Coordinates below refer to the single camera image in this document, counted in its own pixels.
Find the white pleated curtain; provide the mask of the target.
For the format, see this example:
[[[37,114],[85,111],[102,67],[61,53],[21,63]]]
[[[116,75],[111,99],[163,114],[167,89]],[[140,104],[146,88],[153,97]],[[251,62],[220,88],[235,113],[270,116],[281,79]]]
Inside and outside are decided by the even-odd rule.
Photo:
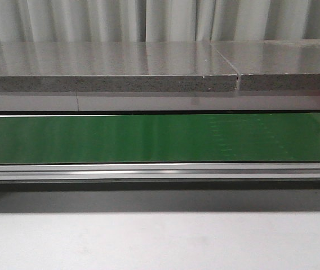
[[[0,1],[0,42],[320,39],[320,1]]]

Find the green conveyor belt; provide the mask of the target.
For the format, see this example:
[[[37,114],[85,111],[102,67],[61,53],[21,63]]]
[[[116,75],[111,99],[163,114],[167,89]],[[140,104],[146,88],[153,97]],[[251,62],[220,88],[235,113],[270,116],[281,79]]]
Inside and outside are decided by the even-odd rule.
[[[0,164],[320,162],[320,112],[0,117]]]

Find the grey stone countertop slab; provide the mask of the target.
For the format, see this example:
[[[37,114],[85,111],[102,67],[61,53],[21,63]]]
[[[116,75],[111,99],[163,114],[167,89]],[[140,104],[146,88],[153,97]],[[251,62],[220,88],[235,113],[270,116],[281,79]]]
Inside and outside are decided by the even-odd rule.
[[[0,92],[232,92],[207,42],[0,43]]]

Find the grey stone slab right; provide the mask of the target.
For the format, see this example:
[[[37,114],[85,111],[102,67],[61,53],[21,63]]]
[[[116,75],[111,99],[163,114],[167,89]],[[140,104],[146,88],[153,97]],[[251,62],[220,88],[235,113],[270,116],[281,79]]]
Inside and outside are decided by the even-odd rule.
[[[211,42],[238,73],[240,92],[320,92],[320,40]]]

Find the aluminium conveyor side rail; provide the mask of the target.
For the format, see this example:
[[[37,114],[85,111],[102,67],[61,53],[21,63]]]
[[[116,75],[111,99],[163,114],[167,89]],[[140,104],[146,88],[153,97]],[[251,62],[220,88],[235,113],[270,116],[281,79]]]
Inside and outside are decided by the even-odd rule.
[[[316,181],[320,163],[0,165],[0,184]]]

